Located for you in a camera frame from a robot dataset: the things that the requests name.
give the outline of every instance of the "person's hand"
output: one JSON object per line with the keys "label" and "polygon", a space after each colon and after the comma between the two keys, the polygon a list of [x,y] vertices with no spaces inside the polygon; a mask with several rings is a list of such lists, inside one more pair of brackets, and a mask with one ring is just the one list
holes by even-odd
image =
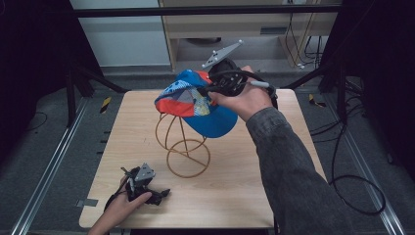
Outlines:
{"label": "person's hand", "polygon": [[89,235],[107,234],[112,228],[122,223],[129,215],[152,197],[152,193],[147,192],[129,202],[127,192],[125,191],[125,185],[120,192],[122,193],[118,194],[101,217],[95,222],[94,226],[89,230]]}
{"label": "person's hand", "polygon": [[[241,70],[253,72],[249,66],[243,67]],[[256,112],[272,107],[267,91],[250,84],[247,84],[241,94],[235,97],[224,96],[217,92],[209,92],[208,95],[218,105],[231,109],[244,121],[247,121]]]}

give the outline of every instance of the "gray jacket sleeve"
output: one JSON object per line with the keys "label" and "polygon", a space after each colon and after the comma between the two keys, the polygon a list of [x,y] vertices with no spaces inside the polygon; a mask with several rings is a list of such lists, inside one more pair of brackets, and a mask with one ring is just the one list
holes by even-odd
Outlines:
{"label": "gray jacket sleeve", "polygon": [[308,151],[275,108],[247,121],[262,184],[282,234],[353,234],[348,209],[315,171]]}

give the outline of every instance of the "wooden table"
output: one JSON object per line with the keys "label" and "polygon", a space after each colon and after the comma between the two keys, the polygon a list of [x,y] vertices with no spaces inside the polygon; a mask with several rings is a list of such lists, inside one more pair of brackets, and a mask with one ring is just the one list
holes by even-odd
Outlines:
{"label": "wooden table", "polygon": [[[160,113],[154,100],[159,94],[159,90],[125,94],[88,195],[88,199],[96,199],[98,204],[83,208],[80,226],[91,227],[102,214],[107,199],[123,177],[122,166],[131,169],[147,163],[156,173],[149,187],[156,191],[169,188],[171,192],[159,206],[144,205],[120,227],[272,228],[273,214],[262,187],[254,143],[245,123],[238,119],[228,134],[205,142],[210,151],[210,164],[205,172],[193,178],[176,176],[168,169],[168,151],[161,147],[155,134]],[[293,90],[277,90],[277,94],[279,110],[310,152],[316,170],[325,177],[296,94]],[[184,126],[186,138],[198,138],[185,122]],[[165,136],[162,130],[158,134]],[[169,139],[176,137],[181,137],[181,132],[171,129]],[[198,151],[201,155],[206,152],[201,147],[192,153],[193,156],[197,156]],[[185,172],[189,169],[186,158],[175,161],[176,170]]]}

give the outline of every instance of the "baseball cap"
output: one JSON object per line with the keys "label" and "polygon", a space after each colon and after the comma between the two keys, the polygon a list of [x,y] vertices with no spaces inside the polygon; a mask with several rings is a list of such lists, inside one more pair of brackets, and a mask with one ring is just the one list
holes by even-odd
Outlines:
{"label": "baseball cap", "polygon": [[184,70],[155,100],[156,109],[183,118],[207,138],[221,137],[235,126],[238,116],[198,91],[210,83],[207,72]]}

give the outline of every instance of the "wall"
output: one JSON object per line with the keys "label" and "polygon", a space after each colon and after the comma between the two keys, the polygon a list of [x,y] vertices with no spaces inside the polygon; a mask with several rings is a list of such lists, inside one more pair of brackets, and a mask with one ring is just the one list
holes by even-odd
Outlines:
{"label": "wall", "polygon": [[[157,0],[70,0],[75,9],[158,7]],[[168,70],[170,60],[161,17],[79,19],[104,74]]]}

